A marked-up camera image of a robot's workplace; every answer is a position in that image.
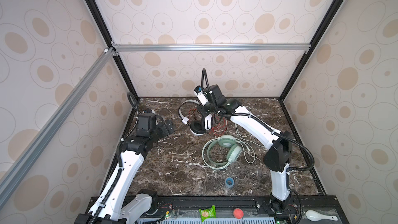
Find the black white headphones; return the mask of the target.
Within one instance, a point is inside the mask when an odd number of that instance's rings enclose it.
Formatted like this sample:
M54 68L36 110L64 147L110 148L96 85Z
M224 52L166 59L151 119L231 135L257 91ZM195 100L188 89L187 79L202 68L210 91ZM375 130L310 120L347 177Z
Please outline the black white headphones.
M191 119L182 113L182 107L187 104L194 104L195 107L193 108L193 110L198 112L201 115L201 113L198 111L199 103L200 102L197 100L186 100L180 104L180 106L177 110L181 122L184 123L185 125L188 125L191 133L196 136L201 136L201 135L205 134L207 131L209 131L212 128L213 121L209 121L209 120L201 121L202 118L200 118L200 120L197 120L195 118Z

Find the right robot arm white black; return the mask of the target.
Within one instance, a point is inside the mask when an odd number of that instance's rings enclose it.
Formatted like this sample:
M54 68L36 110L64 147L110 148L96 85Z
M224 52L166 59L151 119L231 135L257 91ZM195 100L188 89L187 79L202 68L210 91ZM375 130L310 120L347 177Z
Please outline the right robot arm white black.
M190 123L191 132L202 135L215 124L215 116L225 118L241 126L253 135L267 149L263 163L271 172L271 206L276 213L283 213L291 202L289 173L291 171L309 171L315 165L313 154L300 142L290 138L289 132L280 132L252 114L240 101L226 99L218 85L210 85L206 69L202 70L201 84L194 89L199 99L200 121ZM309 158L306 167L290 166L292 146L297 145Z

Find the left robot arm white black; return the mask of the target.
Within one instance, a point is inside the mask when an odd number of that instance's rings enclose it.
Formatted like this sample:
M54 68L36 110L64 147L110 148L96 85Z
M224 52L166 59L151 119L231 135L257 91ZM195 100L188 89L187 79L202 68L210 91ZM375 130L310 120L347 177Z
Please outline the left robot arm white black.
M131 92L127 98L137 114L136 133L120 140L117 165L109 181L89 211L78 215L77 224L135 224L143 214L158 211L158 193L153 190L139 191L129 203L124 200L149 151L159 140L174 133L174 125L150 109L141 113Z

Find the blue tape roll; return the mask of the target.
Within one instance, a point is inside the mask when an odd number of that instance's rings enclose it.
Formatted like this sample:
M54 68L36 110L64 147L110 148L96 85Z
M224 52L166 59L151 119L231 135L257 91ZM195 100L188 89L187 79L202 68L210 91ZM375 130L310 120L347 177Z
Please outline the blue tape roll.
M225 186L227 187L227 188L232 188L233 186L234 186L234 184L235 184L235 181L234 181L234 179L233 178L231 178L231 177L227 177L226 179L225 179Z

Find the green snack packet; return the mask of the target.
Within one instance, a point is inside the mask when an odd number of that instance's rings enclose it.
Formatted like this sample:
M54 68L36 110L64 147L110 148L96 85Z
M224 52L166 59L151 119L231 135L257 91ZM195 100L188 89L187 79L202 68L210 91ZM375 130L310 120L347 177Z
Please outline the green snack packet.
M199 213L200 213L201 222L204 222L209 218L217 217L216 208L214 205L212 205L210 208L207 209L199 209Z

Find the red ball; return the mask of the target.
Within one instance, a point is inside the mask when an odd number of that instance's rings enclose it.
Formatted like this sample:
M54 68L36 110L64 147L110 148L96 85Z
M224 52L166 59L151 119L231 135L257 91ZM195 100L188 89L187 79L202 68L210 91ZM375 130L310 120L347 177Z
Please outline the red ball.
M244 211L240 208L235 208L233 210L233 216L236 219L242 219L244 217Z

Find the white ceramic spoon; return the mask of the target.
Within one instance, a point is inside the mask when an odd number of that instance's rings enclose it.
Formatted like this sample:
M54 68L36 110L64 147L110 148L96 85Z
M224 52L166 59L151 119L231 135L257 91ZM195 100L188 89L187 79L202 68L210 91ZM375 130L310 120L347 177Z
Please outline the white ceramic spoon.
M313 210L308 210L305 213L305 216L308 220L312 221L312 222L318 222L321 220L332 220L332 221L338 221L338 218L336 216L329 216L329 215L324 215L324 214L320 214L316 211Z

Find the horizontal aluminium frame bar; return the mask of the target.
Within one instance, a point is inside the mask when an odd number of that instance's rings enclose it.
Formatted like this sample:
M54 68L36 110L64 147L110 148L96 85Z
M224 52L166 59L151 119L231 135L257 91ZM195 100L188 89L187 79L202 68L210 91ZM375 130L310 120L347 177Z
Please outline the horizontal aluminium frame bar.
M309 43L266 43L266 44L157 44L122 45L115 44L106 50L110 53L121 52L205 52L205 51L308 51Z

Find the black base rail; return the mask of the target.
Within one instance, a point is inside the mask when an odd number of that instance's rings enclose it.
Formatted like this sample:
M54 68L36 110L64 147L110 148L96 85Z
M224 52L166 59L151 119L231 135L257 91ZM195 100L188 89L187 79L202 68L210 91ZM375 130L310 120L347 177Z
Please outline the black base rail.
M273 196L166 196L160 197L153 190L143 189L136 196L124 196L121 199L109 196L98 197L101 210L96 206L86 214L79 214L77 224L135 224L139 218L151 216L164 218L167 211L178 212L187 210L208 209L234 210L236 208L256 211L277 219L286 219L294 223L293 215L303 218L305 210L310 208L334 208L338 220L346 224L348 219L336 196L300 196L295 192L286 201Z

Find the diagonal aluminium frame bar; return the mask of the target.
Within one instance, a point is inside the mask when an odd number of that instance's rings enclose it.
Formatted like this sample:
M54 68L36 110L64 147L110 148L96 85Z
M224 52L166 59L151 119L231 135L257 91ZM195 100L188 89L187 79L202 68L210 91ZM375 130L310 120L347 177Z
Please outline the diagonal aluminium frame bar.
M96 79L109 58L113 56L114 52L115 49L113 47L108 47L107 51L101 54L76 87L73 88L57 111L55 111L43 128L38 132L33 142L25 149L18 160L5 174L1 181L1 208L7 203L66 118Z

